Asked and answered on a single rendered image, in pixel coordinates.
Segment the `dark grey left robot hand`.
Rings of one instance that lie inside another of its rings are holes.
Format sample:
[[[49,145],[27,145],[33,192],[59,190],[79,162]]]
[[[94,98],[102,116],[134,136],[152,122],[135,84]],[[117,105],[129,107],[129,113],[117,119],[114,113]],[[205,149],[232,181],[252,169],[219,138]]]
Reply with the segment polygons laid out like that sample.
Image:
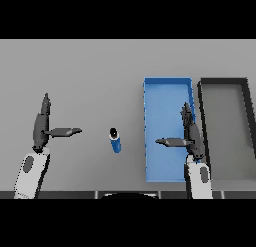
[[[44,95],[41,110],[37,114],[33,128],[33,146],[36,153],[42,153],[49,138],[66,138],[81,133],[81,128],[50,128],[51,101],[48,94]]]

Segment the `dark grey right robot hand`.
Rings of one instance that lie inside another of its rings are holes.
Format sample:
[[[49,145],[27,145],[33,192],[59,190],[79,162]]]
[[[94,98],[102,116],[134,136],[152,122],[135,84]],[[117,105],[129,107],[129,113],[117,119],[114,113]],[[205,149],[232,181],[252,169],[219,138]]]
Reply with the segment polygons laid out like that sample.
[[[183,122],[184,138],[160,138],[156,139],[155,142],[165,147],[185,147],[188,154],[194,160],[199,161],[204,157],[203,141],[188,103],[184,103],[180,114]]]

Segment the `blue bin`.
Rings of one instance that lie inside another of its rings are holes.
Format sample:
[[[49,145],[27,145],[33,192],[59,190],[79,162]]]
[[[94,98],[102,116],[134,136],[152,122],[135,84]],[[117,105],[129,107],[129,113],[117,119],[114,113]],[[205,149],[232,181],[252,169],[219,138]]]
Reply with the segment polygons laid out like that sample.
[[[161,138],[184,138],[180,112],[188,103],[196,119],[190,77],[145,77],[143,82],[144,146],[147,183],[182,183],[185,147],[165,147]]]

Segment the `dark grey bin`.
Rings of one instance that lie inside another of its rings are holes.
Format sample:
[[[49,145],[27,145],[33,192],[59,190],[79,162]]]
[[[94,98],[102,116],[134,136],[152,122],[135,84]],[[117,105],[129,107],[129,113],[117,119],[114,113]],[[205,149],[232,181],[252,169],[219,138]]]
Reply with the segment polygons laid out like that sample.
[[[256,180],[256,121],[247,78],[201,78],[199,109],[214,181]]]

